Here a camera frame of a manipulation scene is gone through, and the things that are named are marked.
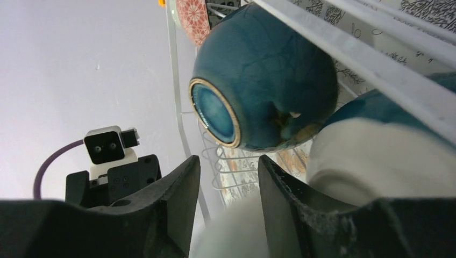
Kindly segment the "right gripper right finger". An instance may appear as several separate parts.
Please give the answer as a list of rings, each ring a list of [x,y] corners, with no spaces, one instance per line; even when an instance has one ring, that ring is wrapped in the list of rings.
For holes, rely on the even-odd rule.
[[[329,197],[259,157],[259,188],[271,257],[343,257],[334,214],[353,205]]]

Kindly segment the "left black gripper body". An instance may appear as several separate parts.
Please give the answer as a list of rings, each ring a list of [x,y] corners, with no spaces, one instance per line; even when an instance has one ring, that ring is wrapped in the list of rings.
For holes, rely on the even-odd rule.
[[[110,206],[162,178],[158,157],[143,156],[138,161],[112,167],[95,179],[88,171],[67,175],[65,202],[89,209]]]

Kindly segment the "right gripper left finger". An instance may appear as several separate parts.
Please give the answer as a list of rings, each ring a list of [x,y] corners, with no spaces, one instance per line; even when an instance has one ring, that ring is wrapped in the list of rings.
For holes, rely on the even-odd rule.
[[[200,173],[192,155],[162,179],[92,208],[90,243],[101,257],[188,257]]]

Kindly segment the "pink floral bowl leaf interior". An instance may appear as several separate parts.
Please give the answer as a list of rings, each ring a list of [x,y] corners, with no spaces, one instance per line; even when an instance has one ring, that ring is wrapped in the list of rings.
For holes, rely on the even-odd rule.
[[[204,0],[166,0],[175,25],[182,28],[188,38],[200,48],[210,33],[206,1]]]

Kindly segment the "white ribbed bowl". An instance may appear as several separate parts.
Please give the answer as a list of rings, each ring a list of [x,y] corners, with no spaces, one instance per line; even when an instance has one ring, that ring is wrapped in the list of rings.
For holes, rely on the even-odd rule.
[[[198,235],[190,257],[270,257],[258,192],[230,205]]]

